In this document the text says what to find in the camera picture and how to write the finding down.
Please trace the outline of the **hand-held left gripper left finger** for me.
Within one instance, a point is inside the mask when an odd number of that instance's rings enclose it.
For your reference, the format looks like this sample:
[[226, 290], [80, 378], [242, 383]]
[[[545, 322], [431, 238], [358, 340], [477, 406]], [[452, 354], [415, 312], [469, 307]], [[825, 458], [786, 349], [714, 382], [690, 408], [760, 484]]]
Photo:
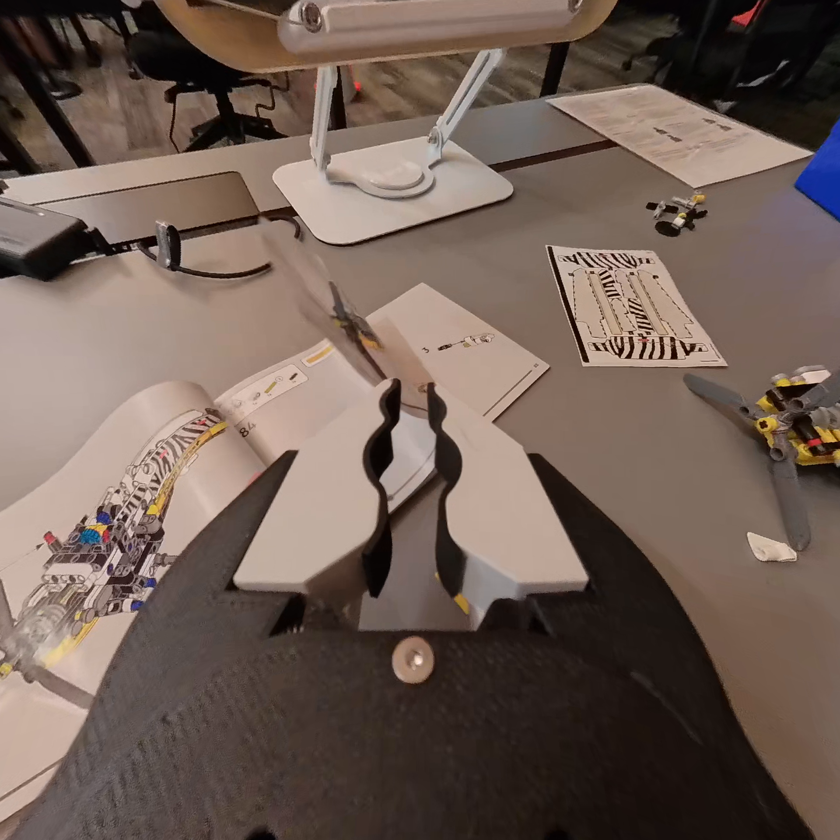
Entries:
[[382, 593], [392, 565], [382, 478], [401, 404], [400, 380], [385, 380], [295, 453], [234, 574], [237, 588], [339, 609]]

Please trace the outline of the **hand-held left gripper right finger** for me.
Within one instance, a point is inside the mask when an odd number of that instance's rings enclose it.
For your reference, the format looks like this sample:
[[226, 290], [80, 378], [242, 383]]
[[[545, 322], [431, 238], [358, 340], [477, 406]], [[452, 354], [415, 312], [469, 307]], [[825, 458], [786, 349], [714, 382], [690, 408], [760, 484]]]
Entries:
[[444, 483], [436, 572], [469, 628], [499, 600], [582, 592], [589, 575], [524, 448], [440, 385], [427, 404]]

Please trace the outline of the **lego instruction booklet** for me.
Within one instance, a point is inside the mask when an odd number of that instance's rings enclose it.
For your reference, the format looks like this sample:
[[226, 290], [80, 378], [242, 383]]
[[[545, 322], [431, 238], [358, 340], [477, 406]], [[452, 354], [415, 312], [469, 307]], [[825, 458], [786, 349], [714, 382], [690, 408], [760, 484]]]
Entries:
[[176, 556], [370, 389], [328, 338], [214, 399], [193, 382], [154, 385], [2, 511], [2, 823], [44, 790]]

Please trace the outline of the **lego plane model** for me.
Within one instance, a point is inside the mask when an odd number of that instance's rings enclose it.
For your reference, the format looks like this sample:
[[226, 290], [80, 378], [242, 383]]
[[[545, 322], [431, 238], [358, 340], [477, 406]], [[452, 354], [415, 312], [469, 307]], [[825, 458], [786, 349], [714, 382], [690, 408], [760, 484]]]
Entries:
[[810, 365], [777, 374], [753, 403], [696, 374], [685, 374], [683, 382], [700, 399], [736, 412], [761, 436], [787, 543], [795, 552], [806, 550], [812, 530], [799, 470], [839, 467], [839, 370]]

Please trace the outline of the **pile of small lego pieces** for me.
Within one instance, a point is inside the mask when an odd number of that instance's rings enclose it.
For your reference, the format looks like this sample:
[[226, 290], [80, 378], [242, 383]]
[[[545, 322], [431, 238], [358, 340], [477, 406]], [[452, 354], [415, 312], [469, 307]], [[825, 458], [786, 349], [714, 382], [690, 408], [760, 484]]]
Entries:
[[685, 230], [694, 230], [697, 221], [707, 216], [706, 200], [705, 193], [695, 192], [688, 197], [673, 196], [668, 200], [648, 202], [645, 208], [652, 214], [654, 230], [675, 238]]

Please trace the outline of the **zebra striped sticker sheet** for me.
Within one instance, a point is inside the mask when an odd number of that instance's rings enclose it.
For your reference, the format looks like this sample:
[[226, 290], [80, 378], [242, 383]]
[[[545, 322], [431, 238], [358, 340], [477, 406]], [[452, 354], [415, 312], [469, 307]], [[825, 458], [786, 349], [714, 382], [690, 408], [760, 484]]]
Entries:
[[728, 366], [655, 252], [557, 245], [545, 250], [582, 366]]

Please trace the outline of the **white adjustable stand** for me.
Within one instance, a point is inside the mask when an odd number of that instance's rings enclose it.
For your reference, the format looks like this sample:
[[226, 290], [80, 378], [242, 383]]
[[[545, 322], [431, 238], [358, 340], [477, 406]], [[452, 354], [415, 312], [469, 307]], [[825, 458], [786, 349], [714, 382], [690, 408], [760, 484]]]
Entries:
[[[592, 30], [589, 2], [297, 2], [280, 43], [318, 62], [306, 160], [273, 182], [314, 236], [353, 245], [506, 200], [511, 184], [456, 144], [460, 120], [508, 49]], [[395, 60], [475, 49], [477, 56], [426, 136], [331, 154], [332, 95], [345, 61]]]

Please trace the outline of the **black power adapter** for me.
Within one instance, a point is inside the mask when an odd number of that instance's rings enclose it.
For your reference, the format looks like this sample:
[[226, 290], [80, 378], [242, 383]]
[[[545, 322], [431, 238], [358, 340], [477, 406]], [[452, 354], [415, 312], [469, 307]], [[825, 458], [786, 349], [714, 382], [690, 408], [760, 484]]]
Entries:
[[1, 278], [57, 278], [74, 261], [114, 247], [77, 217], [1, 197]]

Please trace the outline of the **white printed paper sheet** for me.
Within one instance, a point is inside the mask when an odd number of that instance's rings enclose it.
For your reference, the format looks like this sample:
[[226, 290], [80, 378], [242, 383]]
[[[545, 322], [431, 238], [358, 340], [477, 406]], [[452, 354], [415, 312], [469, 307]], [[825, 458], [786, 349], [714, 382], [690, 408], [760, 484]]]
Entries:
[[647, 83], [547, 103], [690, 187], [808, 160], [813, 152]]

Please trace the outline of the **black office chair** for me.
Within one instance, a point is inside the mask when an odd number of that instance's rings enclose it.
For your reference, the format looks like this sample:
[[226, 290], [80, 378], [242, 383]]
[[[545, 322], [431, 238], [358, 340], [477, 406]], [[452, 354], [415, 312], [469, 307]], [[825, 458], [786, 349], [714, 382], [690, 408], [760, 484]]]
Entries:
[[[129, 38], [129, 56], [139, 73], [153, 81], [168, 82], [164, 100], [171, 105], [169, 139], [174, 141], [177, 99], [205, 92], [213, 97], [217, 115], [192, 130], [184, 152], [204, 151], [222, 142], [244, 144], [247, 139], [281, 140], [287, 136], [261, 111], [277, 106], [277, 84], [229, 67], [195, 47], [165, 18], [153, 2], [141, 2], [130, 11], [137, 31]], [[257, 103], [255, 113], [237, 112], [230, 94], [242, 88], [266, 88], [269, 104]]]
[[649, 83], [721, 113], [742, 101], [792, 91], [838, 34], [838, 1], [629, 4], [672, 16], [676, 31], [629, 55], [622, 70], [652, 58]]

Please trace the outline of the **blue storage bin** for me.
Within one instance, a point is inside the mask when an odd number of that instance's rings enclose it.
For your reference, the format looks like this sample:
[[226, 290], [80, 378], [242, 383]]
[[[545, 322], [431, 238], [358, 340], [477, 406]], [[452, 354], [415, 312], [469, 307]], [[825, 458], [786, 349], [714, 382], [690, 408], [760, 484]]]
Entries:
[[798, 176], [795, 189], [839, 220], [839, 121], [809, 164]]

